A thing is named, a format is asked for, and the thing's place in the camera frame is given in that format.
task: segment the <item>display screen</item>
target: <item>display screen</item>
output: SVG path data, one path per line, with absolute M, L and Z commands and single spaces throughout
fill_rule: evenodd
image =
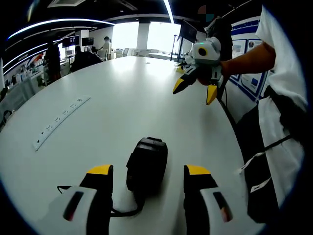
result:
M 93 38 L 82 38 L 82 46 L 92 46 Z
M 197 30 L 186 21 L 182 22 L 179 35 L 192 43 L 197 40 Z
M 62 39 L 62 47 L 79 45 L 79 36 L 68 37 Z

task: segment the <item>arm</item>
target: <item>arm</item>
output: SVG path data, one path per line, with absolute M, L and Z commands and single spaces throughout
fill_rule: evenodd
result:
M 263 42 L 244 55 L 221 62 L 222 74 L 228 80 L 233 74 L 264 72 L 274 67 L 275 58 L 274 48 Z

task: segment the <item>standing person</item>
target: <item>standing person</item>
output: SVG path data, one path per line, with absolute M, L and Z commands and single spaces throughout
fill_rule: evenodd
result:
M 248 214 L 256 222 L 268 223 L 277 215 L 301 167 L 308 138 L 308 101 L 295 51 L 264 7 L 256 35 L 262 44 L 221 65 L 226 81 L 233 74 L 275 70 L 267 78 L 265 98 L 235 127 L 245 162 L 242 170 L 248 189 Z
M 110 60 L 112 57 L 112 42 L 108 36 L 104 38 L 104 44 L 100 49 L 108 50 L 108 60 Z
M 60 67 L 60 51 L 57 45 L 50 42 L 48 45 L 48 50 L 45 53 L 45 59 L 48 62 L 49 78 L 51 81 L 55 82 L 61 78 L 61 67 Z

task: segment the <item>black cable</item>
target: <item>black cable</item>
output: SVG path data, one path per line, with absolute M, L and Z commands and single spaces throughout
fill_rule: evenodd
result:
M 119 212 L 119 211 L 115 210 L 114 208 L 112 208 L 111 210 L 113 212 L 116 212 L 116 213 L 111 213 L 111 217 L 131 217 L 131 216 L 134 216 L 134 215 L 138 214 L 139 212 L 141 212 L 142 208 L 143 207 L 137 207 L 136 210 L 129 211 L 129 212 Z
M 283 137 L 282 139 L 280 139 L 280 140 L 278 140 L 278 141 L 276 141 L 276 142 L 270 144 L 269 146 L 265 147 L 265 148 L 264 148 L 264 152 L 267 151 L 267 150 L 269 150 L 270 148 L 273 148 L 273 147 L 275 147 L 275 146 L 281 144 L 282 142 L 285 142 L 285 141 L 289 140 L 289 139 L 291 139 L 291 135 L 288 135 L 288 136 L 286 136 L 286 137 Z
M 226 90 L 226 86 L 225 86 L 225 103 L 226 103 L 226 107 L 227 107 L 227 90 Z
M 70 187 L 71 186 L 57 186 L 57 189 L 62 194 L 62 191 L 60 190 L 60 188 L 66 190 L 66 189 L 69 189 Z
M 120 212 L 120 211 L 118 211 L 118 210 L 116 210 L 114 208 L 112 208 L 111 211 L 113 211 L 114 213 L 122 213 L 122 212 Z

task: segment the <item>ceiling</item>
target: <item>ceiling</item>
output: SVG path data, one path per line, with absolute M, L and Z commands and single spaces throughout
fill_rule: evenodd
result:
M 234 8 L 248 0 L 193 0 L 192 3 L 184 4 L 182 0 L 169 0 L 175 23 L 180 24 L 182 19 L 189 21 L 198 30 L 202 30 L 209 22 L 205 20 L 205 14 L 198 14 L 200 7 L 206 13 L 214 16 L 224 16 Z M 26 26 L 62 18 L 84 18 L 112 23 L 123 23 L 131 21 L 149 22 L 161 21 L 170 22 L 163 0 L 85 0 L 75 7 L 50 7 L 52 0 L 7 0 L 1 3 L 2 9 L 10 12 L 10 17 L 1 15 L 4 30 L 1 34 L 0 55 L 3 64 L 24 51 L 49 41 L 60 39 L 70 33 L 79 31 L 80 27 L 99 29 L 111 25 L 92 22 L 61 22 L 41 25 L 27 30 L 23 33 L 7 39 L 11 34 Z M 249 17 L 260 15 L 261 3 L 252 0 L 242 7 L 228 14 L 225 19 L 230 23 L 237 22 Z

